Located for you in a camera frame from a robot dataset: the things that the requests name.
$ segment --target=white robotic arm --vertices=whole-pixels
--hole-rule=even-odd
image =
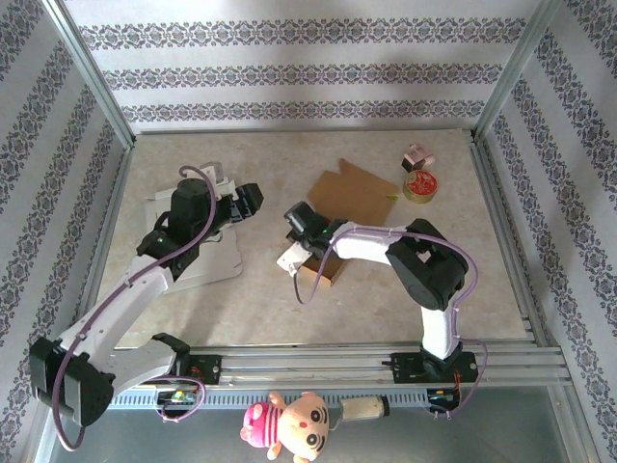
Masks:
[[[428,246],[417,245],[411,238],[401,237],[400,233],[413,230],[416,222],[408,228],[394,229],[366,228],[353,222],[330,222],[313,212],[306,203],[296,204],[285,214],[285,218],[292,226],[288,238],[294,244],[279,258],[277,264],[280,267],[294,276],[300,265],[310,257],[322,259],[331,244],[332,251],[340,259],[394,264],[401,282],[420,304],[424,329],[422,348],[444,362],[452,356],[459,346],[454,326],[453,296],[462,288],[468,269],[462,257],[447,253],[444,248],[435,249],[430,243]],[[418,227],[419,232],[443,239],[426,221],[421,221]],[[431,248],[447,253],[447,256],[445,259],[430,256]],[[422,260],[423,256],[418,255],[422,253],[429,254],[425,261]],[[435,275],[431,274],[436,272],[437,278],[433,278]],[[429,301],[431,307],[424,307],[423,301]]]
[[[206,167],[205,174],[182,168],[181,173],[192,170],[201,178],[178,184],[170,211],[143,239],[137,257],[109,294],[56,340],[40,338],[32,345],[35,398],[85,427],[126,389],[161,375],[186,375],[190,347],[165,333],[137,349],[114,348],[148,304],[199,256],[202,242],[260,209],[263,196],[256,183],[235,188],[217,172],[217,164]]]

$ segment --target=striped wallpaper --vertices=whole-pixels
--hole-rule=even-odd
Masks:
[[[80,305],[123,147],[38,0],[0,0],[0,462],[32,426],[29,346]]]
[[[472,128],[538,0],[66,0],[136,132]]]
[[[541,314],[617,461],[617,0],[564,2],[487,147]]]

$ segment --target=metal frame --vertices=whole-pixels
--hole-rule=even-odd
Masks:
[[[476,142],[479,137],[486,135],[501,106],[503,106],[521,72],[523,72],[527,60],[562,3],[561,0],[541,0],[539,2],[482,110],[480,119],[474,128]]]
[[[114,227],[121,207],[135,135],[98,69],[92,54],[61,0],[42,0],[51,15],[76,65],[91,87],[106,117],[121,138],[126,153],[114,188],[112,206],[103,226],[103,239],[97,245],[94,266],[89,275],[80,311],[93,306],[100,286]],[[487,164],[484,139],[512,86],[523,71],[529,56],[549,25],[560,0],[540,0],[500,76],[478,124],[468,136],[470,155],[489,209],[508,276],[521,311],[526,337],[522,340],[488,341],[489,361],[480,387],[546,387],[568,457],[573,462],[600,461],[591,432],[565,359],[558,346],[546,339],[537,308],[531,297],[522,263],[516,253],[512,231],[496,189],[496,179]],[[483,353],[475,346],[478,362]],[[426,385],[396,385],[392,373],[382,362],[393,352],[418,351],[419,343],[371,343],[331,345],[256,345],[197,347],[194,354],[222,355],[221,381],[209,387],[211,394],[203,408],[244,408],[259,395],[279,389],[288,395],[311,389],[335,400],[342,395],[386,394],[394,406],[423,406]],[[119,395],[112,409],[151,408],[155,395],[169,385],[146,385]],[[49,461],[55,443],[55,429],[49,410],[39,404],[35,426],[24,451],[23,461]]]
[[[70,16],[65,2],[63,0],[41,0],[41,2],[67,45],[77,68],[93,91],[96,102],[120,137],[122,146],[126,149],[132,148],[135,143],[135,134],[81,37],[79,28]]]
[[[468,136],[473,164],[485,203],[489,208],[497,241],[506,263],[506,269],[523,321],[526,320],[526,323],[528,323],[528,330],[539,346],[536,349],[545,349],[544,346],[550,345],[550,340],[545,337],[538,312],[540,309],[533,302],[529,282],[524,276],[523,265],[516,255],[513,231],[508,225],[506,212],[497,192],[496,179],[488,165],[491,154],[486,152],[484,148],[483,136],[476,134],[477,145],[472,141],[470,133]],[[585,419],[574,385],[565,383],[547,385],[547,392],[568,458],[572,462],[600,462],[598,450],[593,442],[591,430]]]
[[[100,233],[100,238],[96,244],[96,250],[94,251],[93,266],[91,267],[90,274],[88,275],[88,281],[84,287],[84,294],[86,297],[82,297],[81,304],[77,311],[77,316],[83,316],[89,309],[91,309],[96,303],[98,292],[100,290],[100,284],[103,279],[103,272],[105,270],[105,264],[107,262],[107,256],[109,255],[109,249],[112,245],[112,239],[114,237],[114,229],[116,222],[118,221],[118,215],[120,214],[120,207],[122,204],[122,194],[126,187],[126,181],[128,180],[128,172],[130,170],[131,161],[133,160],[133,148],[128,147],[124,151],[120,169],[118,171],[118,178],[112,191],[112,198],[110,201],[110,207],[105,216],[105,222]]]

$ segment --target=stuffed toy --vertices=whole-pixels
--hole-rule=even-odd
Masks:
[[[294,454],[294,463],[314,461],[326,445],[330,420],[326,402],[315,393],[285,405],[279,393],[270,402],[254,403],[244,414],[242,440],[258,449],[268,449],[268,459],[279,456],[281,447]]]

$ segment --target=doll face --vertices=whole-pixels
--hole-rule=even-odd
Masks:
[[[279,439],[292,453],[313,461],[326,445],[330,416],[324,400],[313,393],[287,406],[279,419]]]

